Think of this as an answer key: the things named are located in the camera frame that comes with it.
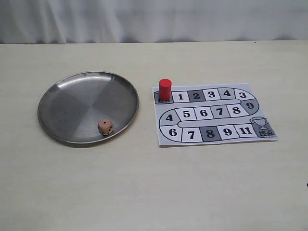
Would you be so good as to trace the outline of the red cylinder game piece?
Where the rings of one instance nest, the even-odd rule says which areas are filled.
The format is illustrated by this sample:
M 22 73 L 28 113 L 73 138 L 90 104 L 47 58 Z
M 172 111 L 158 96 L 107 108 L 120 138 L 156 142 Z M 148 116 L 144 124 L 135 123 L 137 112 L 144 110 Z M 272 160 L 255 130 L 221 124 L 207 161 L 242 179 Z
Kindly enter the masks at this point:
M 161 79 L 159 81 L 159 100 L 169 101 L 171 96 L 172 81 L 170 79 Z

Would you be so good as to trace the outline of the wooden die with black pips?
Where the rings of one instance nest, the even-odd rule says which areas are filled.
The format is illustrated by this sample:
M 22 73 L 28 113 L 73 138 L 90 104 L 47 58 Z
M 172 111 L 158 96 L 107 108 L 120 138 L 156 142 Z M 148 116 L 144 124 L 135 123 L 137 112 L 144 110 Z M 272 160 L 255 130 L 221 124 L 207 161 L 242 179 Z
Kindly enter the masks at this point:
M 114 131 L 114 125 L 111 120 L 104 118 L 98 123 L 98 130 L 103 136 L 108 136 Z

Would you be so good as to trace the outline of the printed paper game board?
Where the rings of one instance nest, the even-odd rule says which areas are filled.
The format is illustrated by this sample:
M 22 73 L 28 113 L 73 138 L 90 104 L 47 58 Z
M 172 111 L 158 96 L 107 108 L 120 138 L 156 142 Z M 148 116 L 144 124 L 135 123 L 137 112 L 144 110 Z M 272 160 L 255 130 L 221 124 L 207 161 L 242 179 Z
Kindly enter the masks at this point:
M 173 86 L 168 101 L 152 91 L 160 146 L 278 139 L 248 83 Z

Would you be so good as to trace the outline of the round stainless steel plate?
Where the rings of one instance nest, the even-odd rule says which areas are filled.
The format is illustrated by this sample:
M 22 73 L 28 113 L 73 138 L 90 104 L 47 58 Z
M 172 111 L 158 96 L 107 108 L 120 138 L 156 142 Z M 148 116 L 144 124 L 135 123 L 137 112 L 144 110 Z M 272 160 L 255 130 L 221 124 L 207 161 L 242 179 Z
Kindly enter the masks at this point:
M 86 71 L 65 77 L 42 96 L 37 110 L 42 129 L 55 141 L 90 147 L 119 135 L 131 125 L 139 109 L 138 93 L 124 77 Z M 98 123 L 107 118 L 114 131 L 103 136 Z

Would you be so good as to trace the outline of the white curtain backdrop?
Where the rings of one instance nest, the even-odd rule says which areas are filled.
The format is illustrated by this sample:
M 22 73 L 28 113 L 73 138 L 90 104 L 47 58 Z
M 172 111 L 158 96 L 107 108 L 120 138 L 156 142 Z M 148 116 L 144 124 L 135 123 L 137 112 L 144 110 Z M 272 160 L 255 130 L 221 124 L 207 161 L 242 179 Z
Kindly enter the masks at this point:
M 3 0 L 0 41 L 304 40 L 305 0 Z

